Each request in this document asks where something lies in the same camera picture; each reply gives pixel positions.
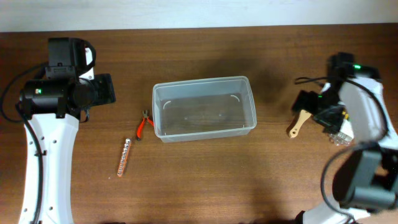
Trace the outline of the orange socket bit rail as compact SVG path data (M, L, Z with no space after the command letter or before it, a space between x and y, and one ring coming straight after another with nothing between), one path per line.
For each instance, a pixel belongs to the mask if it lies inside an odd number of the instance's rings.
M121 154L121 158L119 161L119 166L118 166L118 171L117 171L117 176L118 177L122 177L124 174L124 170L126 168L126 164L127 164L127 158L128 158L128 154L129 154L129 150L131 148L132 145L132 140L129 138L126 138L125 143L124 143L124 147L122 150L122 154Z

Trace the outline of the orange scraper with wooden handle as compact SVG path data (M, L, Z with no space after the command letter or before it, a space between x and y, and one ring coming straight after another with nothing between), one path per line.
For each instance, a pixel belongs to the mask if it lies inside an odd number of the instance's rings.
M288 130L289 138L296 138L304 122L311 118L312 114L306 110L301 110L292 121Z

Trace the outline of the orange handled cutting pliers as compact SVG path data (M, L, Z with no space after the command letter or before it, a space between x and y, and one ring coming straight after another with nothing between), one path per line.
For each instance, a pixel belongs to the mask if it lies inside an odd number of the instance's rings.
M154 126L154 122L149 116L149 110L144 110L142 112L142 121L141 121L140 125L138 126L137 132L136 132L136 139L138 141L140 141L142 139L142 130L144 129L144 126L146 125L146 123L149 123L151 126Z

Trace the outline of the clear box of screwdriver bits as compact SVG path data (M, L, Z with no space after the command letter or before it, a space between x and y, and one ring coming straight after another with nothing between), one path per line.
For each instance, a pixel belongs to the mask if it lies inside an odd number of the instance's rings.
M329 141L336 146L349 146L354 139L352 125L349 120L349 114L346 110L342 111L343 122L340 130L336 134L329 134Z

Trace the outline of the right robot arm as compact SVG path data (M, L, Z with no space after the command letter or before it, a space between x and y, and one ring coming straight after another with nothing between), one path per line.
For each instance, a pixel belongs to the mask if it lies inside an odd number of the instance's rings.
M357 223L383 210L396 210L397 133L384 104L379 70L339 52L328 59L325 77L295 79L297 85L311 82L322 90L298 94L289 137L296 137L312 118L334 144L345 148L322 170L323 202L300 212L294 222Z

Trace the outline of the clear plastic storage container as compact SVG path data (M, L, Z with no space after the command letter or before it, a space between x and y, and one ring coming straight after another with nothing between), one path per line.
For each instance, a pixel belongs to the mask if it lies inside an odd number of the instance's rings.
M257 125L245 76L158 83L152 89L152 117L164 143L242 136Z

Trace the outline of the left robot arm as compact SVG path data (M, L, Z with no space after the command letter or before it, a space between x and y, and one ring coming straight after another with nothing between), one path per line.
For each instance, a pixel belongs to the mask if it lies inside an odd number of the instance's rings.
M73 223L72 154L94 106L116 101L111 75L95 75L96 50L77 38L50 38L49 61L27 81L16 110L24 123L27 166L19 223Z

